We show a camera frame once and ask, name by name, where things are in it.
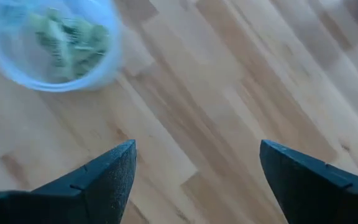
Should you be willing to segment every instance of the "green food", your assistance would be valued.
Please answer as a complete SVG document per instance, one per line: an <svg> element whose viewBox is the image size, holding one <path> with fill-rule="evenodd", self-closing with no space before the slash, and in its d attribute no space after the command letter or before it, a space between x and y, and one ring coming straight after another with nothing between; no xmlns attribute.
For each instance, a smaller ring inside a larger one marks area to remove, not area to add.
<svg viewBox="0 0 358 224"><path fill-rule="evenodd" d="M48 9L46 14L30 16L38 43L53 57L59 77L68 81L81 78L107 51L108 30L80 17L62 18L56 9Z"/></svg>

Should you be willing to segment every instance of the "wooden floor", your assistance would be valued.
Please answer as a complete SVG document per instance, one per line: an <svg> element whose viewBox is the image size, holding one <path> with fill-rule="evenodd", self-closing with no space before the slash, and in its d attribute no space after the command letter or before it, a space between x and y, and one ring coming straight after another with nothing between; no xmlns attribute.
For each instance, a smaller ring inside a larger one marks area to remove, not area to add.
<svg viewBox="0 0 358 224"><path fill-rule="evenodd" d="M123 223L286 223L272 139L358 174L358 1L117 0L126 65L100 91L0 75L0 190L31 190L126 139Z"/></svg>

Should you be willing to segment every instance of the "plastic container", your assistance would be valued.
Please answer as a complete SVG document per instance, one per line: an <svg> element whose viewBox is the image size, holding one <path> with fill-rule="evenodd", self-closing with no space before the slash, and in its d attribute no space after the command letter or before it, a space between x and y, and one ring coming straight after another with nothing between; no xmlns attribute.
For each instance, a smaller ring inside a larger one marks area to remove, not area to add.
<svg viewBox="0 0 358 224"><path fill-rule="evenodd" d="M58 9L63 17L81 16L105 26L109 49L100 62L81 78L65 83L48 79L52 57L31 30L29 14ZM0 71L34 90L64 92L95 90L111 83L121 64L121 22L110 0L0 0Z"/></svg>

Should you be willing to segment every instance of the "light wood grain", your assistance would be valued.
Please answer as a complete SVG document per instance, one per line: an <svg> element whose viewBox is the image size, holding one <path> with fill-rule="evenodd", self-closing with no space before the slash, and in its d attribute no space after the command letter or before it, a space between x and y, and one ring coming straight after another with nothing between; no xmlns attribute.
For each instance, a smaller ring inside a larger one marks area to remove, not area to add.
<svg viewBox="0 0 358 224"><path fill-rule="evenodd" d="M90 92L0 74L0 190L31 190L127 139L123 223L286 223L272 139L358 174L357 0L116 0L125 65Z"/></svg>

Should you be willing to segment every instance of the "clear plastic bowl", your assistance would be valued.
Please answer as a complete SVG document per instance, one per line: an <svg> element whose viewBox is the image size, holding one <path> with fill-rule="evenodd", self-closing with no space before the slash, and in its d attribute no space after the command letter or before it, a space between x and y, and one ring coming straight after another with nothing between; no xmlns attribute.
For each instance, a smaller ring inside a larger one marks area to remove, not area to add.
<svg viewBox="0 0 358 224"><path fill-rule="evenodd" d="M106 55L77 80L59 83L51 78L52 58L37 43L27 19L29 13L44 14L50 7L63 17L81 16L109 31ZM121 22L110 0L0 0L0 71L16 83L49 92L95 90L115 79L120 64Z"/></svg>

